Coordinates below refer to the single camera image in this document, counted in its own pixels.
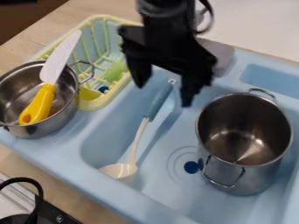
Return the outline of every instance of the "cooking pot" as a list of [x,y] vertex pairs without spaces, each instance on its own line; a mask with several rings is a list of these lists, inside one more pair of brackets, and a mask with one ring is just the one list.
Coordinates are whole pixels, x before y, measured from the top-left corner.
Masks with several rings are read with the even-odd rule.
[[[273,100],[250,94],[253,91]],[[293,138],[275,97],[258,88],[209,103],[198,117],[196,132],[203,176],[218,189],[236,195],[268,188]]]
[[77,63],[92,66],[92,75],[78,82],[74,70],[66,65],[56,83],[56,95],[49,117],[28,125],[18,125],[18,116],[44,84],[39,78],[39,72],[45,60],[25,63],[0,76],[0,126],[24,138],[42,137],[64,127],[75,114],[79,84],[94,76],[92,63],[78,60],[73,64]]

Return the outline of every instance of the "toy sink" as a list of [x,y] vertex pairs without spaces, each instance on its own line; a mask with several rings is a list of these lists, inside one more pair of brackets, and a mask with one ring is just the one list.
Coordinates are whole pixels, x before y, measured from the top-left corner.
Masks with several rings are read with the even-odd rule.
[[[98,168],[127,159],[150,101],[167,85],[164,70],[156,69],[143,89],[129,83],[101,110],[78,111],[64,129],[50,136],[28,140],[1,129],[0,141],[134,223],[294,224],[299,219],[298,74],[297,67],[236,50],[224,76],[203,89],[192,107],[179,107],[177,84],[144,132],[137,152],[139,173],[131,185]],[[264,192],[238,197],[214,189],[200,173],[187,173],[184,164],[200,157],[194,127],[204,105],[219,95],[249,88],[275,95],[295,135],[274,184]]]

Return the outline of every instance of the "pot handle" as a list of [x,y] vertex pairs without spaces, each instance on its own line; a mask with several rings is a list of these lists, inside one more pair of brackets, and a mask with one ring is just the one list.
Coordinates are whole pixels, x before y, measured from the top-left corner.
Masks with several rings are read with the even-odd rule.
[[211,155],[210,156],[208,156],[208,158],[206,159],[206,161],[205,161],[205,166],[204,166],[204,169],[203,169],[203,171],[202,171],[202,173],[203,173],[203,175],[205,176],[205,178],[207,178],[210,182],[212,182],[213,184],[215,184],[215,185],[218,185],[218,186],[223,186],[223,187],[225,187],[225,188],[232,188],[232,187],[235,187],[236,186],[236,184],[237,184],[237,182],[243,177],[243,175],[245,174],[245,169],[244,169],[244,167],[242,167],[242,171],[241,171],[241,173],[240,173],[240,175],[238,176],[238,178],[236,178],[235,180],[234,180],[234,182],[233,182],[233,184],[232,185],[223,185],[223,184],[221,184],[221,183],[219,183],[219,182],[217,182],[215,179],[212,179],[212,178],[210,178],[208,175],[206,175],[206,167],[208,166],[208,164],[209,164],[209,162],[210,162],[210,160],[211,160]]
[[257,88],[257,87],[253,87],[253,88],[249,88],[249,89],[248,89],[248,93],[249,93],[249,94],[250,94],[251,92],[253,92],[253,91],[255,91],[255,92],[262,92],[262,93],[265,94],[265,95],[269,95],[269,96],[271,96],[271,98],[273,99],[273,102],[274,102],[274,103],[277,103],[276,97],[275,97],[273,94],[271,94],[269,91],[267,91],[267,90],[265,90],[265,89]]
[[72,66],[77,65],[77,64],[79,64],[79,63],[85,64],[85,65],[89,65],[89,66],[91,66],[91,68],[92,68],[92,73],[91,73],[90,76],[86,77],[86,78],[85,78],[84,80],[82,80],[82,81],[78,81],[79,84],[83,84],[83,83],[85,83],[85,82],[91,80],[91,79],[94,77],[94,63],[79,59],[79,60],[74,61],[74,62],[73,62],[71,65],[69,65],[69,66],[72,67]]

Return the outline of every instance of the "dish rack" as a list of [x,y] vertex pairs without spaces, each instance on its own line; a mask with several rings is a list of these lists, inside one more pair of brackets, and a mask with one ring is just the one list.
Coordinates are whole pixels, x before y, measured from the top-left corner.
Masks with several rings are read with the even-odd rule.
[[130,82],[130,74],[120,49],[122,38],[117,34],[119,25],[139,25],[128,20],[107,15],[88,17],[71,31],[59,38],[33,60],[46,60],[55,48],[70,34],[82,30],[80,41],[67,61],[78,75],[80,85],[77,109],[94,111],[109,104]]

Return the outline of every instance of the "metal bowl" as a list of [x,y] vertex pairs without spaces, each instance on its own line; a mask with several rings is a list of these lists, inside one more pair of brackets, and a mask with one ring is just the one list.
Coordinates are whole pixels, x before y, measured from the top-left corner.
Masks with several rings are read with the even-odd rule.
[[56,94],[50,116],[41,122],[18,125],[18,116],[44,84],[39,71],[44,60],[32,61],[0,77],[0,125],[18,137],[35,138],[61,129],[76,111],[79,83],[76,73],[66,66],[56,83]]
[[238,93],[209,103],[197,121],[202,174],[231,194],[248,195],[269,187],[293,139],[289,119],[274,98]]

